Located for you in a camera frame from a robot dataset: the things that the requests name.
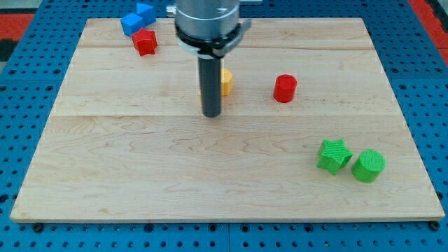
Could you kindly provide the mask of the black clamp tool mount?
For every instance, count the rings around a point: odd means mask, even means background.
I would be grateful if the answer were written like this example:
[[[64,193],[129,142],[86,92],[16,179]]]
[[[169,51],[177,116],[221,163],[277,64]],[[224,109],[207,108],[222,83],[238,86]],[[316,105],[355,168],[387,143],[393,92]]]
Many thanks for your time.
[[[238,23],[228,34],[208,40],[187,35],[177,24],[175,24],[175,31],[179,45],[187,53],[198,58],[223,58],[238,46],[246,31],[251,28],[251,21],[252,19],[246,19],[242,23]]]

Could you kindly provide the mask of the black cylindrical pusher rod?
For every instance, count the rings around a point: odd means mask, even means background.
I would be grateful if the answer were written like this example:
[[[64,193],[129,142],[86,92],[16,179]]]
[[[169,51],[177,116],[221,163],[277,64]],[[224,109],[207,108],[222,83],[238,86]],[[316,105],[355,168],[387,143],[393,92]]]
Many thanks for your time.
[[[198,58],[202,113],[208,118],[221,114],[221,60]]]

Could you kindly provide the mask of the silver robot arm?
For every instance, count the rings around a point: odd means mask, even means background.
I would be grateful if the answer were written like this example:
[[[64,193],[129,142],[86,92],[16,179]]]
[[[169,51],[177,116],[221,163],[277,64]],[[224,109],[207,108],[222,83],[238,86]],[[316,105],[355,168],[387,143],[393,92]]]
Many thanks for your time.
[[[239,21],[239,0],[175,0],[166,7],[179,44],[197,57],[202,114],[221,114],[221,60],[235,49],[251,28]]]

